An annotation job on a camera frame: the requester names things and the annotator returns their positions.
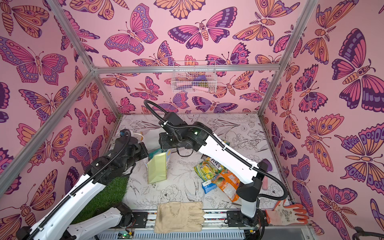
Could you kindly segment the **white paper bag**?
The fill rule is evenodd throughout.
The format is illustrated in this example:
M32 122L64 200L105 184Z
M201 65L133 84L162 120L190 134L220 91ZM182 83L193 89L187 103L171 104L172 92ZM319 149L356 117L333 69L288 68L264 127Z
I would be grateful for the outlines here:
M144 168L141 170L144 180L148 184L166 180L171 149L162 149L155 134L149 134L146 138L143 133L134 133L134 137L139 139L139 143L144 143L149 152L148 157L139 161L139 165Z

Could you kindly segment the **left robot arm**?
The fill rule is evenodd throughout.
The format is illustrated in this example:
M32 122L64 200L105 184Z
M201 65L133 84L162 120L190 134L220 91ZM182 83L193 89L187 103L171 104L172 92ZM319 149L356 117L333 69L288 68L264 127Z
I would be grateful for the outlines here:
M107 211L78 224L73 220L108 184L126 176L128 169L147 158L143 141L132 137L128 129L120 132L114 148L94 160L78 183L39 222L17 231L18 240L88 240L116 226L127 227L134 219L133 211L120 202Z

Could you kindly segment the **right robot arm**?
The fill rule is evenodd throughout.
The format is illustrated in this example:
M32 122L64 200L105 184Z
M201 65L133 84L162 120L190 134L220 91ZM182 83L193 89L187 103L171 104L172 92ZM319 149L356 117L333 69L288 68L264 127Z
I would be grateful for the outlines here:
M159 143L162 149L191 149L206 155L223 165L239 180L237 195L241 199L240 220L245 226L254 227L258 223L261 198L283 202L288 197L286 186L267 172L267 165L256 163L244 157L224 143L210 128L200 122L187 124L176 113L167 112L156 103L145 100L145 107L159 120L164 129ZM283 190L282 196L262 194L263 179L269 178Z

